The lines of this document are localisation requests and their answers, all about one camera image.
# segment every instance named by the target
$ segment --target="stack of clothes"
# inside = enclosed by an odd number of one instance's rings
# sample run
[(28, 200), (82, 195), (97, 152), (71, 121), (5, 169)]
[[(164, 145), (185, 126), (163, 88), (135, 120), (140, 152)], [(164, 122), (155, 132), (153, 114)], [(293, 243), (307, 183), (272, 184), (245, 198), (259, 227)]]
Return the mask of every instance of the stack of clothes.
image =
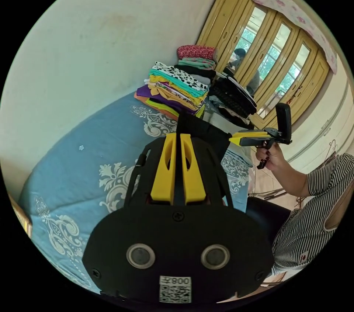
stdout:
[(257, 112), (253, 97), (233, 78), (219, 78), (210, 88), (210, 101), (231, 123), (254, 129), (248, 117)]
[(179, 61), (175, 67), (201, 83), (210, 85), (216, 75), (217, 53), (218, 50), (211, 46), (183, 45), (177, 49)]
[(137, 89), (134, 97), (175, 120), (181, 113), (200, 118), (208, 89), (208, 85), (187, 72), (156, 62), (149, 72), (149, 79)]

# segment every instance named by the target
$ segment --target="dalmatian print fabric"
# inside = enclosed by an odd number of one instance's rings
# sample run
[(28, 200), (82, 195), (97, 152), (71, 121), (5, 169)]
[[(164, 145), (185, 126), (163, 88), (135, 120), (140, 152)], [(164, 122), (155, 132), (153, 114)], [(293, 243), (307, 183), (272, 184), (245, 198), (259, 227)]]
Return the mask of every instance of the dalmatian print fabric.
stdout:
[(208, 90), (207, 85), (199, 82), (194, 77), (192, 77), (189, 73), (177, 69), (173, 66), (166, 66), (162, 62), (156, 61), (155, 66), (153, 66), (152, 69), (163, 72), (164, 74), (173, 77), (174, 79), (178, 80), (179, 83), (183, 83), (185, 86), (190, 87), (197, 92), (205, 93)]

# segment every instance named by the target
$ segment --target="qr code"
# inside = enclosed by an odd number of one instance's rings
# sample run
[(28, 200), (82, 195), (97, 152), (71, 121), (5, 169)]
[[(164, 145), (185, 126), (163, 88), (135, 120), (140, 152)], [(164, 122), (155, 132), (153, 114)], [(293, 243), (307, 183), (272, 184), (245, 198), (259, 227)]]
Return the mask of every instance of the qr code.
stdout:
[(160, 286), (160, 302), (168, 302), (170, 304), (188, 304), (192, 302), (191, 300), (190, 286)]

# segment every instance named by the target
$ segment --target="purple cloth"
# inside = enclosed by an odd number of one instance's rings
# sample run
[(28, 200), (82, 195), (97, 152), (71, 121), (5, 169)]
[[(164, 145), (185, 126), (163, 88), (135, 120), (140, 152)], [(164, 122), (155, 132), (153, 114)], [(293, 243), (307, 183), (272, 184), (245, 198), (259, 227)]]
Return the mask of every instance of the purple cloth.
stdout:
[(155, 96), (151, 95), (150, 92), (150, 88), (149, 86), (146, 84), (143, 87), (140, 87), (136, 90), (136, 95), (140, 96), (140, 97), (147, 97), (150, 98), (151, 100), (157, 100), (169, 107), (171, 107), (172, 109), (176, 110), (178, 113), (188, 113), (188, 114), (195, 114), (197, 113), (197, 111), (193, 111), (192, 109), (189, 109), (187, 107), (185, 107), (183, 104), (175, 102), (175, 101), (169, 101), (166, 98), (163, 98), (160, 94), (157, 94)]

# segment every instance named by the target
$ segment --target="yellow cloth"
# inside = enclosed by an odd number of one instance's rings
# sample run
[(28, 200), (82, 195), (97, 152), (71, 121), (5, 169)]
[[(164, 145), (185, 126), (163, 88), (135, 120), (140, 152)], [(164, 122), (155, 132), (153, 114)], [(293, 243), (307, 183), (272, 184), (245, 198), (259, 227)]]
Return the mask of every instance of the yellow cloth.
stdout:
[(201, 97), (193, 97), (191, 94), (189, 94), (187, 91), (177, 87), (174, 83), (169, 82), (168, 80), (166, 80), (165, 78), (163, 78), (162, 76), (155, 76), (155, 75), (150, 75), (150, 81), (152, 83), (156, 83), (156, 82), (168, 82), (170, 87), (176, 89), (176, 91), (182, 93), (183, 95), (185, 95), (188, 99), (190, 99), (192, 101), (193, 104), (195, 105), (200, 105), (206, 98), (208, 92), (205, 92), (205, 94)]
[(161, 104), (161, 103), (155, 103), (154, 101), (152, 101), (150, 98), (147, 99), (146, 101), (146, 104), (147, 105), (150, 105), (151, 107), (154, 107), (155, 109), (163, 109), (163, 110), (166, 110), (168, 111), (169, 113), (175, 115), (175, 116), (178, 116), (179, 114), (174, 110), (172, 109), (171, 107), (169, 107), (168, 105), (165, 105), (165, 104)]
[(153, 86), (150, 84), (148, 85), (148, 87), (150, 89), (150, 93), (152, 96), (156, 96), (159, 94), (161, 97), (165, 98), (168, 101), (178, 102), (179, 104), (183, 105), (184, 107), (194, 110), (194, 111), (198, 110), (198, 107), (187, 102), (185, 99), (178, 97), (177, 95), (165, 90), (164, 88), (156, 87), (156, 86)]
[[(169, 107), (168, 105), (165, 105), (165, 104), (162, 104), (162, 103), (155, 103), (153, 100), (151, 100), (150, 98), (146, 100), (146, 104), (155, 108), (155, 109), (158, 109), (158, 110), (165, 110), (175, 116), (179, 116), (179, 114), (174, 110), (172, 109), (171, 107)], [(200, 118), (201, 115), (203, 114), (204, 112), (204, 109), (205, 109), (205, 104), (198, 110), (198, 112), (195, 114), (195, 116), (197, 118)]]

